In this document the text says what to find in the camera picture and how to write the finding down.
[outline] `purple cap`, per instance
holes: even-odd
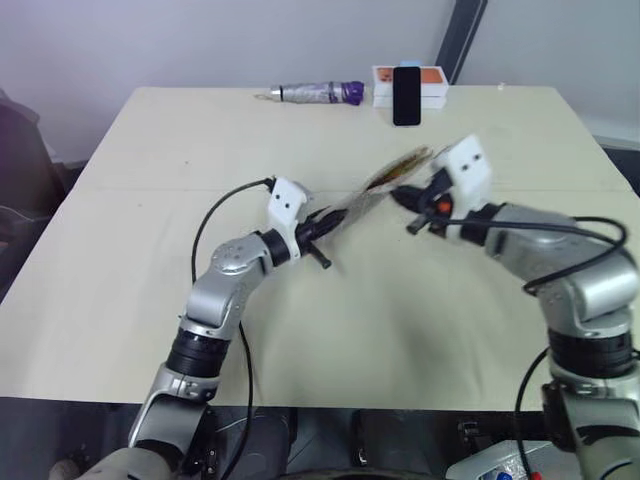
[[[342,83],[342,101],[351,105],[360,105],[364,96],[364,83],[362,82],[343,82]]]

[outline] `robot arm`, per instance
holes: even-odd
[[[419,214],[409,232],[428,226],[448,240],[482,246],[516,277],[540,283],[529,293],[538,298],[548,327],[553,382],[543,387],[543,396],[551,438],[577,454],[587,479],[640,478],[640,370],[629,306],[639,281],[630,255],[620,249],[588,268],[536,282],[610,246],[544,229],[576,227],[573,218],[489,203],[491,170],[474,136],[443,151],[432,168],[426,188],[400,187],[393,193]],[[523,223],[544,225],[517,228]]]
[[[309,200],[303,187],[278,179],[268,208],[271,229],[214,251],[208,270],[191,289],[169,356],[129,434],[129,448],[104,458],[82,480],[174,478],[216,394],[249,295],[282,263],[304,253],[322,256],[311,243],[317,224],[300,225]]]

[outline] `orange part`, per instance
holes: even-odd
[[[439,202],[438,211],[440,213],[451,213],[451,202]]]
[[[380,67],[377,69],[378,80],[385,83],[393,81],[393,68]],[[420,83],[444,83],[440,70],[437,68],[420,68]]]

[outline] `black chair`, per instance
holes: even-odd
[[[81,171],[51,163],[37,119],[0,99],[0,301]]]

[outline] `orange label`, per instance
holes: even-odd
[[[393,68],[380,67],[376,70],[378,71],[378,80],[385,83],[393,82]],[[420,82],[443,83],[440,70],[438,70],[437,68],[420,68]]]

